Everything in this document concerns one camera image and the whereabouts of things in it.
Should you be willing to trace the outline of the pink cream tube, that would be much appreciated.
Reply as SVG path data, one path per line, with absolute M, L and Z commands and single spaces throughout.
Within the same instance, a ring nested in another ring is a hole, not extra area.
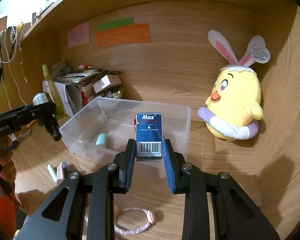
M 67 162 L 62 161 L 57 167 L 56 175 L 57 175 L 57 185 L 60 185 L 69 174 L 69 165 Z

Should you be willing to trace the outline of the pale green lip balm stick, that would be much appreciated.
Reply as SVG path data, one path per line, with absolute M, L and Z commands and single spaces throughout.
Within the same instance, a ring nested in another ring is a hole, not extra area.
M 57 173 L 56 173 L 54 167 L 51 164 L 48 164 L 47 169 L 49 171 L 51 178 L 53 179 L 53 182 L 57 183 Z

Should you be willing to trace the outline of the mint green small tube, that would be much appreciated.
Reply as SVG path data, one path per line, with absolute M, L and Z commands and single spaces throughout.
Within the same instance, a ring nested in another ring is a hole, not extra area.
M 107 135 L 106 133 L 100 133 L 96 140 L 96 146 L 106 147 Z

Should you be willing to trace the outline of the blue Max staple box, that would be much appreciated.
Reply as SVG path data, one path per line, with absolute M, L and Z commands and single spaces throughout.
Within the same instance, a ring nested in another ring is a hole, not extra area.
M 138 112 L 135 117 L 136 158 L 140 161 L 162 159 L 162 114 Z

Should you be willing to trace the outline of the dark green small bottle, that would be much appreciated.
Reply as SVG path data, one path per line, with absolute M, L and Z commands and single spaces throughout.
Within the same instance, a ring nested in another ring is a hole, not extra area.
M 46 92 L 37 93 L 32 100 L 32 103 L 36 105 L 40 105 L 43 103 L 52 102 L 50 95 Z

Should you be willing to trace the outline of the yellow-green spray bottle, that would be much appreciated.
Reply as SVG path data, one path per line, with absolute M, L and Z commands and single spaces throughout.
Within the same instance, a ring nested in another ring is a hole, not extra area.
M 45 81 L 47 82 L 48 88 L 51 92 L 51 97 L 52 97 L 54 103 L 56 104 L 58 118 L 62 119 L 65 117 L 65 111 L 64 111 L 63 103 L 59 96 L 59 92 L 58 92 L 58 90 L 55 86 L 55 83 L 52 79 L 52 76 L 49 72 L 47 64 L 43 64 L 42 68 L 43 68 L 43 76 L 44 76 Z

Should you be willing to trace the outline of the stack of papers and books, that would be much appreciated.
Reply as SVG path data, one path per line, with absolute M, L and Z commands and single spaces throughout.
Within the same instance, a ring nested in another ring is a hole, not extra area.
M 93 84 L 105 76 L 108 71 L 103 68 L 95 68 L 65 74 L 65 70 L 66 62 L 63 61 L 57 64 L 56 69 L 52 73 L 50 72 L 50 74 L 59 92 L 65 115 L 72 117 L 83 108 L 83 95 L 85 93 L 88 94 L 88 97 L 94 95 Z M 48 93 L 51 97 L 51 92 L 45 78 L 42 87 L 43 91 Z

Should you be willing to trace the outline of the clear plastic storage box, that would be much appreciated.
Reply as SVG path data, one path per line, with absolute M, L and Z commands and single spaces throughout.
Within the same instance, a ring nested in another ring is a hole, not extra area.
M 105 165 L 135 138 L 134 120 L 138 112 L 162 114 L 163 138 L 173 149 L 187 155 L 191 109 L 170 103 L 95 98 L 60 129 L 62 140 L 71 154 Z M 100 133 L 106 133 L 106 147 L 96 146 Z

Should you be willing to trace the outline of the red white glue stick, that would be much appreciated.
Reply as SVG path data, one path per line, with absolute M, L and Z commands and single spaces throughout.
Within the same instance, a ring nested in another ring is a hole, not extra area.
M 95 67 L 83 64 L 83 65 L 79 66 L 79 69 L 84 69 L 84 70 L 86 70 L 86 69 L 95 69 Z

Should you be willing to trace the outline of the small white cardboard box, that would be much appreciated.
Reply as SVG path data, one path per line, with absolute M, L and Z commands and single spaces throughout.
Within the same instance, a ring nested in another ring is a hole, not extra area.
M 118 75 L 106 75 L 93 84 L 93 89 L 94 92 L 98 94 L 108 88 L 118 86 L 121 83 L 121 79 Z

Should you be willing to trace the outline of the small glass bowl with items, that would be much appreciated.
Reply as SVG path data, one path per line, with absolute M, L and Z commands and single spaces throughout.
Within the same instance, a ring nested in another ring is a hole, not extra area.
M 110 99 L 121 99 L 122 98 L 122 94 L 123 94 L 123 91 L 122 90 L 117 90 L 117 91 L 107 91 L 105 93 L 105 97 L 106 98 L 110 98 Z

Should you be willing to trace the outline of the pink sticky note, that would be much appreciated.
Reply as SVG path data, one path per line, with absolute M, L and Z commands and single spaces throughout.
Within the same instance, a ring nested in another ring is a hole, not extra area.
M 89 23 L 85 22 L 67 31 L 68 48 L 90 42 Z

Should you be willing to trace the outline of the green sticky note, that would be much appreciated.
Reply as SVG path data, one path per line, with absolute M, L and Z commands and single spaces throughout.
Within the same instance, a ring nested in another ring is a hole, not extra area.
M 133 25 L 134 24 L 134 18 L 133 17 L 127 17 L 127 18 L 120 18 L 117 20 L 113 21 L 108 21 L 101 23 L 97 26 L 97 31 L 105 31 L 109 29 L 114 29 L 114 28 L 119 28 L 119 27 L 124 27 L 127 25 Z

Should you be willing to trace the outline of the yellow chick plush toy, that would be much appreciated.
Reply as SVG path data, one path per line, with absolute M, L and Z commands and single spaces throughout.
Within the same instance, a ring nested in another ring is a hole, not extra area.
M 270 51 L 264 38 L 256 35 L 239 60 L 220 32 L 210 30 L 207 39 L 228 65 L 219 70 L 212 92 L 197 115 L 215 137 L 227 141 L 251 139 L 257 135 L 258 122 L 263 119 L 261 86 L 251 65 L 268 63 Z

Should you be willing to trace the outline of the orange sticky note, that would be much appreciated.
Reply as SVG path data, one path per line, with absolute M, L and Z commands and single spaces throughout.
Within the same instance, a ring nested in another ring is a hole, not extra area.
M 148 23 L 126 25 L 96 33 L 97 48 L 117 46 L 119 44 L 150 43 Z

